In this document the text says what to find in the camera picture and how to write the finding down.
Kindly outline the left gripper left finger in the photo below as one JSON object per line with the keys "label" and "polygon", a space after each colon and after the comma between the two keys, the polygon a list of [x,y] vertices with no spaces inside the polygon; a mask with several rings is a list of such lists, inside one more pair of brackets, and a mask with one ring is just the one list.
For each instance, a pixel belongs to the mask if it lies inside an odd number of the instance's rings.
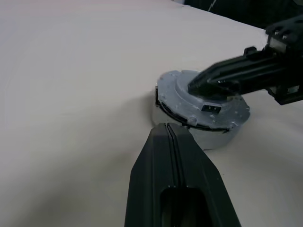
{"label": "left gripper left finger", "polygon": [[151,129],[131,170],[124,226],[181,226],[180,129],[175,123]]}

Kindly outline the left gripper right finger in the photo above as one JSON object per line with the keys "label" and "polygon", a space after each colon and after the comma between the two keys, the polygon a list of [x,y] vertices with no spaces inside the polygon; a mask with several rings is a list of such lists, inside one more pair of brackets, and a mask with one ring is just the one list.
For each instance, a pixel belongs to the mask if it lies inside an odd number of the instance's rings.
{"label": "left gripper right finger", "polygon": [[171,201],[172,227],[241,226],[218,169],[191,133],[168,124],[178,184]]}

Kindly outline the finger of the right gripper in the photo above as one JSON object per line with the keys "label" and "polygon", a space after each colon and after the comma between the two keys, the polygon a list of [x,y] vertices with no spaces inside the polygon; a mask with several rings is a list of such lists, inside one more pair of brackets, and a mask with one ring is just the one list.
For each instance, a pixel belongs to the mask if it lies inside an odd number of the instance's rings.
{"label": "finger of the right gripper", "polygon": [[242,56],[217,62],[200,73],[201,82],[282,82],[288,56],[270,47],[246,48]]}
{"label": "finger of the right gripper", "polygon": [[189,83],[188,92],[203,97],[243,95],[279,86],[285,80],[284,70],[203,71]]}

